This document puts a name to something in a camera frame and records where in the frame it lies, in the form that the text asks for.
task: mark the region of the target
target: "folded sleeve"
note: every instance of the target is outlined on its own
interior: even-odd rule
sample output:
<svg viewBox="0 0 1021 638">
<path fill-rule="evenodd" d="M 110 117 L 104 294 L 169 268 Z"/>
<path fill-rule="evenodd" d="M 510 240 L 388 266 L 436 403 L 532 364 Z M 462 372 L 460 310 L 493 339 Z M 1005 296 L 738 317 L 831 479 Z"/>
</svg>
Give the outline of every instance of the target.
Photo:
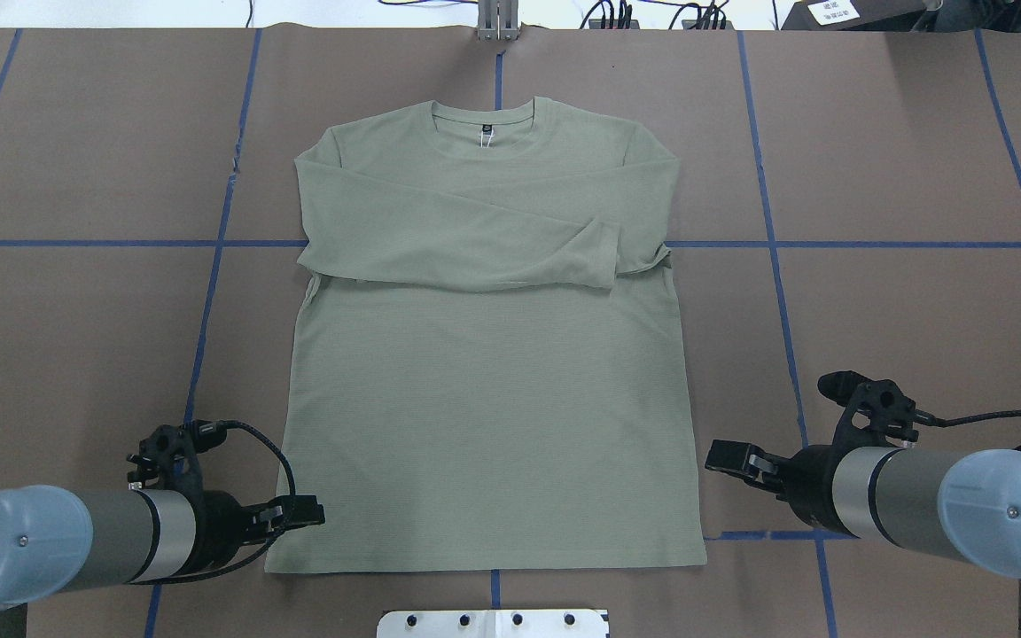
<svg viewBox="0 0 1021 638">
<path fill-rule="evenodd" d="M 619 224 L 490 205 L 340 166 L 328 132 L 295 160 L 309 243 L 299 262 L 334 278 L 467 292 L 613 287 Z"/>
<path fill-rule="evenodd" d="M 651 142 L 660 146 L 660 142 Z M 510 205 L 516 210 L 570 222 L 599 218 L 616 223 L 621 229 L 617 274 L 627 275 L 647 271 L 669 254 L 664 241 L 669 234 L 678 173 L 680 160 L 669 154 L 562 178 L 477 185 L 458 194 L 490 205 Z"/>
</svg>

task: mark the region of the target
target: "white floor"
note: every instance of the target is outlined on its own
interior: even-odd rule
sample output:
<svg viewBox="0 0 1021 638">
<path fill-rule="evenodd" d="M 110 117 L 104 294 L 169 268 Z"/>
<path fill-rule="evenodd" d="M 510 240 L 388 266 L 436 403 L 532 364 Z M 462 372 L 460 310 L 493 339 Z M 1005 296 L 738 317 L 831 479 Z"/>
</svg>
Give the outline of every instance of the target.
<svg viewBox="0 0 1021 638">
<path fill-rule="evenodd" d="M 474 4 L 432 3 L 389 7 L 376 0 L 252 0 L 254 26 L 421 26 L 474 24 Z M 683 3 L 685 0 L 669 0 Z M 777 0 L 782 21 L 794 0 Z M 524 23 L 576 29 L 592 0 L 521 0 Z M 248 0 L 0 0 L 0 28 L 240 28 Z M 737 30 L 774 29 L 769 0 L 729 0 L 725 9 Z M 641 29 L 668 29 L 676 8 L 635 0 L 633 17 Z M 685 11 L 684 16 L 691 16 Z"/>
</svg>

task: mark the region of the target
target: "metal plate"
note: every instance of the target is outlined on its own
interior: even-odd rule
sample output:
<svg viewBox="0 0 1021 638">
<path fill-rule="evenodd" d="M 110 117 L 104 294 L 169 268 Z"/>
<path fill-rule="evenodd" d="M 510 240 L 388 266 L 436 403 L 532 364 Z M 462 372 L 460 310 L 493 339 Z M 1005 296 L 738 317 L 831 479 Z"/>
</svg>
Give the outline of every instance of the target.
<svg viewBox="0 0 1021 638">
<path fill-rule="evenodd" d="M 456 609 L 389 612 L 377 638 L 607 638 L 604 609 Z"/>
</svg>

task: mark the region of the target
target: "metal bracket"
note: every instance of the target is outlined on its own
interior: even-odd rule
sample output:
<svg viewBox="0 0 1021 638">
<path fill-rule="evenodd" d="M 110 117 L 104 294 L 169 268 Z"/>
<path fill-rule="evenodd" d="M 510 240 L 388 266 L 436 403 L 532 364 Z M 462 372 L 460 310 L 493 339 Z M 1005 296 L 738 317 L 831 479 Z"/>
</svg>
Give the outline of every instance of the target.
<svg viewBox="0 0 1021 638">
<path fill-rule="evenodd" d="M 609 638 L 606 609 L 457 609 L 388 612 L 377 638 Z"/>
<path fill-rule="evenodd" d="M 519 0 L 479 0 L 479 40 L 519 40 Z"/>
</svg>

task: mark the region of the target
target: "white label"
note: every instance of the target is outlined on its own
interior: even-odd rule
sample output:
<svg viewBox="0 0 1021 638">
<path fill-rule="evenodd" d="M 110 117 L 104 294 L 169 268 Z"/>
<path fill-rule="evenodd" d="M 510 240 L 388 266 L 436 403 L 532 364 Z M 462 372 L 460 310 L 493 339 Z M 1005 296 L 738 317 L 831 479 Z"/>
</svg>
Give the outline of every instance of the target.
<svg viewBox="0 0 1021 638">
<path fill-rule="evenodd" d="M 377 638 L 607 638 L 604 609 L 459 609 L 389 612 Z"/>
<path fill-rule="evenodd" d="M 842 23 L 845 20 L 861 17 L 849 0 L 828 0 L 827 3 L 811 4 L 808 8 L 810 8 L 811 13 L 814 13 L 814 19 L 822 26 Z"/>
</svg>

